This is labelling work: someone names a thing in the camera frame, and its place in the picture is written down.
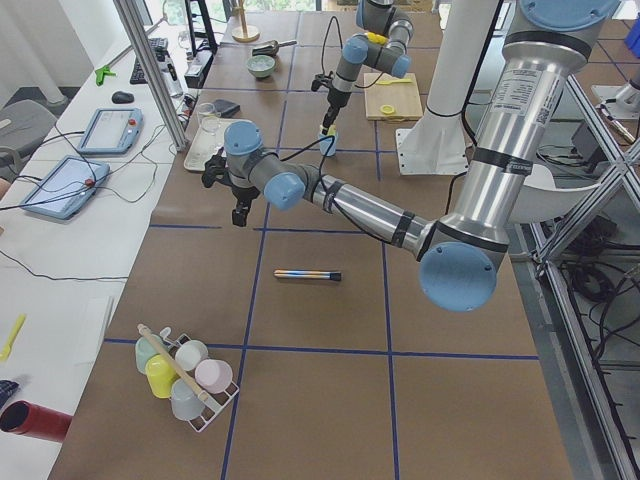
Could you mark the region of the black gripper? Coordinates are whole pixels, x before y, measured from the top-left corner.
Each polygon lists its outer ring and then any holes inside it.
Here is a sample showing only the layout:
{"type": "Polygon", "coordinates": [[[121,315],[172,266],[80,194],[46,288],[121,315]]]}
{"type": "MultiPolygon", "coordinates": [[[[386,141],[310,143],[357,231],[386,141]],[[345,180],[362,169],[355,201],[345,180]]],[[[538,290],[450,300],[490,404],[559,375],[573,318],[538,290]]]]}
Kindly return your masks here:
{"type": "Polygon", "coordinates": [[[246,227],[252,202],[258,198],[261,192],[256,187],[239,187],[231,185],[231,191],[236,198],[236,205],[231,212],[232,224],[237,227],[246,227]]]}
{"type": "Polygon", "coordinates": [[[339,105],[330,104],[321,124],[321,134],[326,135],[330,127],[335,123],[341,107],[339,105]]]}

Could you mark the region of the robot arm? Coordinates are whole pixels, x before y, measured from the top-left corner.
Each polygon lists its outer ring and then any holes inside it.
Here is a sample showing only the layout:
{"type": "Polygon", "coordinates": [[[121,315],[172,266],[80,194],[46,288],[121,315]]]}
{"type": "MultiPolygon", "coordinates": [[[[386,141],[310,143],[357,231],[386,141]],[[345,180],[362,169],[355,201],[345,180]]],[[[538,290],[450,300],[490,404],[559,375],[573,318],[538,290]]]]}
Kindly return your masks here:
{"type": "Polygon", "coordinates": [[[534,163],[568,78],[588,61],[613,1],[521,1],[504,40],[497,86],[466,156],[460,131],[467,96],[500,5],[459,1],[448,18],[423,117],[397,141],[405,174],[447,174],[462,179],[457,202],[433,221],[416,216],[320,167],[288,163],[268,151],[250,121],[224,135],[228,177],[244,225],[252,201],[263,196],[279,210],[309,201],[340,214],[361,231],[410,251],[420,264],[424,294],[439,307],[470,311],[492,296],[509,239],[508,222],[545,220],[553,189],[535,180],[534,163]]]}
{"type": "Polygon", "coordinates": [[[413,25],[407,13],[393,1],[360,1],[356,23],[365,30],[351,36],[342,47],[334,73],[317,75],[313,88],[328,88],[329,108],[321,124],[321,134],[329,128],[350,98],[361,66],[366,65],[396,78],[403,78],[411,65],[407,47],[413,36],[413,25]]]}

